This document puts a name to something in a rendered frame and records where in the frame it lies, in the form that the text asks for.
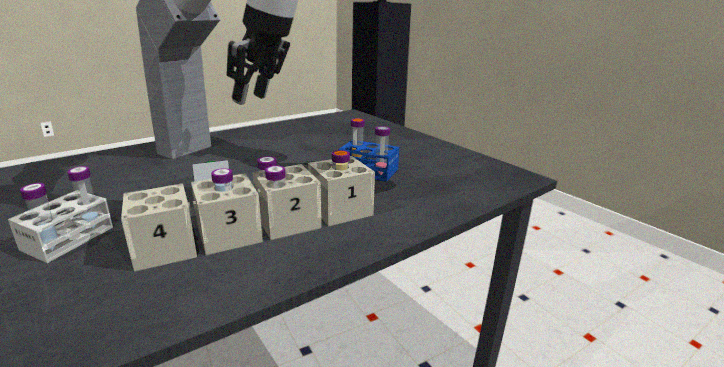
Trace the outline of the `conical tube with yellow liquid and purple cap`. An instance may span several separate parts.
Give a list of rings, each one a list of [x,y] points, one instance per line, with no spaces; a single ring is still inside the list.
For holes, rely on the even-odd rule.
[[[332,152],[333,169],[347,170],[350,161],[350,152],[337,150]]]

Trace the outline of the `blue tube rack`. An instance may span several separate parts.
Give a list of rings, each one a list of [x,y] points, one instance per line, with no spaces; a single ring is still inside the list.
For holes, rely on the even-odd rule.
[[[376,146],[376,143],[363,142],[363,145],[356,146],[356,145],[352,145],[352,140],[351,140],[350,142],[348,142],[347,144],[345,144],[343,147],[341,147],[338,150],[348,151],[348,152],[350,152],[350,156],[352,156],[352,154],[363,155],[362,157],[354,157],[354,156],[353,157],[375,172],[375,180],[381,180],[381,181],[387,182],[393,176],[393,174],[398,170],[399,147],[388,145],[388,148],[392,148],[393,150],[388,150],[387,155],[377,155],[376,148],[367,147],[370,145]],[[352,150],[352,148],[356,148],[356,150]],[[369,150],[372,152],[370,152],[370,153],[360,152],[362,150]],[[376,160],[367,159],[368,157],[370,157],[370,158],[377,157],[377,158],[387,159],[387,167],[386,168],[376,167],[375,166]],[[379,173],[377,171],[384,172],[384,173],[382,175],[379,175]]]

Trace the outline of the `white tube rack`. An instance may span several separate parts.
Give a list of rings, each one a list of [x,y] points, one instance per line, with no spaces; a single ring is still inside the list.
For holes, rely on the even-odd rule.
[[[56,204],[61,206],[51,210],[53,220],[48,224],[34,226],[32,220],[22,221],[21,218],[30,215],[29,211],[8,219],[19,251],[49,263],[50,261],[113,228],[106,198],[94,195],[95,202],[80,206],[77,204],[77,200],[65,201],[65,199],[71,196],[75,196],[74,192],[49,202],[49,206]],[[97,206],[99,214],[98,217],[87,222],[82,220],[81,214],[77,215],[94,206]],[[69,210],[57,215],[58,212],[66,209]],[[39,232],[64,220],[65,222],[56,226],[58,237],[45,244],[42,243]],[[96,228],[91,229],[90,227],[95,224],[97,224]],[[55,245],[56,247],[54,250],[48,250]]]

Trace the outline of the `cream tube adapter block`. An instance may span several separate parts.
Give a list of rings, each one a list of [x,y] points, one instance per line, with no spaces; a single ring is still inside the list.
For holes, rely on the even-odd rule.
[[[191,185],[206,255],[263,242],[259,194],[246,174],[233,175],[226,192],[215,191],[212,179]]]
[[[189,210],[183,184],[123,194],[121,220],[134,271],[197,257]]]
[[[321,218],[336,225],[374,214],[375,172],[350,156],[347,170],[333,169],[333,161],[308,163],[321,182]]]
[[[287,166],[285,172],[285,186],[277,189],[253,172],[261,224],[270,240],[322,228],[321,182],[302,164]]]

